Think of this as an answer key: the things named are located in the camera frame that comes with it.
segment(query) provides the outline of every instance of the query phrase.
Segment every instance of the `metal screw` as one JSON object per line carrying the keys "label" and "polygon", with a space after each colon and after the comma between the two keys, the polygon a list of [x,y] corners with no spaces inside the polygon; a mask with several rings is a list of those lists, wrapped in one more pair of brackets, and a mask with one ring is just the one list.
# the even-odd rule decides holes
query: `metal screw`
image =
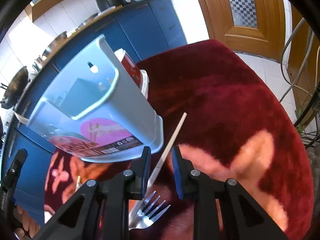
{"label": "metal screw", "polygon": [[96,181],[94,179],[89,179],[87,181],[87,186],[88,187],[93,187],[94,185],[96,185]]}
{"label": "metal screw", "polygon": [[133,174],[133,171],[132,170],[125,170],[124,172],[123,172],[123,175],[124,176],[131,176]]}
{"label": "metal screw", "polygon": [[228,184],[231,186],[235,186],[237,184],[237,181],[235,179],[228,179]]}
{"label": "metal screw", "polygon": [[190,173],[192,176],[199,176],[200,175],[200,171],[198,171],[198,170],[192,170]]}

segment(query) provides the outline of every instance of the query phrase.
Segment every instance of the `chopstick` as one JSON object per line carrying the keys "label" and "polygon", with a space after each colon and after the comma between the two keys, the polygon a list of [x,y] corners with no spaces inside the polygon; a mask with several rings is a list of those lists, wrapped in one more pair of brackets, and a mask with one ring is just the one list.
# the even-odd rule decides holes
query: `chopstick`
{"label": "chopstick", "polygon": [[158,177],[158,174],[159,174],[159,172],[160,172],[160,170],[161,170],[161,168],[162,168],[162,166],[163,166],[163,164],[165,162],[165,159],[167,158],[167,156],[168,156],[168,154],[169,154],[169,152],[170,152],[170,150],[172,148],[172,145],[173,145],[174,141],[176,140],[176,137],[178,136],[178,134],[180,132],[180,129],[181,129],[181,127],[183,125],[183,122],[184,122],[186,117],[187,117],[187,113],[184,112],[182,117],[181,117],[181,119],[180,119],[180,121],[179,121],[179,123],[178,123],[178,125],[177,125],[177,127],[176,127],[176,129],[174,130],[174,132],[173,132],[173,134],[172,134],[167,146],[165,147],[165,149],[164,149],[159,161],[157,162],[155,168],[153,169],[153,171],[152,171],[152,173],[150,175],[150,178],[148,179],[147,193],[148,193],[149,189],[152,187],[152,185],[154,184],[156,178]]}
{"label": "chopstick", "polygon": [[76,183],[76,190],[75,192],[81,187],[81,176],[78,176],[77,183]]}
{"label": "chopstick", "polygon": [[[172,148],[172,145],[173,145],[175,139],[177,138],[177,136],[178,136],[178,134],[180,132],[180,129],[181,129],[182,124],[183,124],[183,122],[184,122],[186,117],[187,117],[187,113],[184,112],[182,117],[181,117],[181,119],[180,119],[180,121],[179,121],[179,123],[178,123],[178,125],[177,125],[177,127],[176,127],[176,129],[174,130],[174,132],[173,132],[173,134],[172,134],[167,146],[165,147],[165,149],[164,149],[159,161],[157,162],[155,168],[153,169],[153,171],[152,171],[152,173],[151,173],[151,175],[150,175],[150,177],[148,179],[147,192],[146,192],[145,196],[148,196],[148,192],[149,192],[150,188],[152,187],[152,185],[154,184],[156,178],[158,177],[158,174],[159,174],[159,172],[160,172],[160,170],[161,170],[161,168],[162,168],[162,166],[163,166],[163,164],[165,162],[165,159],[167,158],[167,156],[168,156],[168,154],[169,154],[169,152],[170,152],[170,150]],[[136,201],[134,206],[130,210],[130,212],[129,212],[129,225],[131,224],[133,218],[137,214],[137,212],[138,212],[139,208],[141,207],[143,201],[144,201],[144,199]]]}

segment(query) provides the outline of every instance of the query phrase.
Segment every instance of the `red box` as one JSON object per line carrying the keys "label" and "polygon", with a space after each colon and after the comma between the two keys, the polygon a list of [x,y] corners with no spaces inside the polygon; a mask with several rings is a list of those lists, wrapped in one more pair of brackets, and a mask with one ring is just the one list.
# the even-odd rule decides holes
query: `red box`
{"label": "red box", "polygon": [[124,49],[118,49],[115,51],[116,57],[122,63],[125,70],[129,73],[133,81],[141,89],[141,72],[140,69],[135,65],[130,56],[125,52]]}

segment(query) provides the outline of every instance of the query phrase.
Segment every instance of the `checkered glass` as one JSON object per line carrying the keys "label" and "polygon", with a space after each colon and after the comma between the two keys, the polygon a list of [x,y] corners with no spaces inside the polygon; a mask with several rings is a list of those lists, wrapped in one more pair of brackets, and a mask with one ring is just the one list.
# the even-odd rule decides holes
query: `checkered glass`
{"label": "checkered glass", "polygon": [[254,0],[229,0],[233,23],[238,26],[258,28]]}

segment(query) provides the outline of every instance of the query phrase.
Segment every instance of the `barcode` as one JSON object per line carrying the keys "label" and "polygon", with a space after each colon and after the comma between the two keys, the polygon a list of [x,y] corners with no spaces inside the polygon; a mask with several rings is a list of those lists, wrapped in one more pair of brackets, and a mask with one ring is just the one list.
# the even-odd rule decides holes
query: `barcode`
{"label": "barcode", "polygon": [[117,148],[110,148],[110,149],[106,149],[106,150],[101,150],[103,153],[115,153],[115,152],[119,152],[119,150]]}

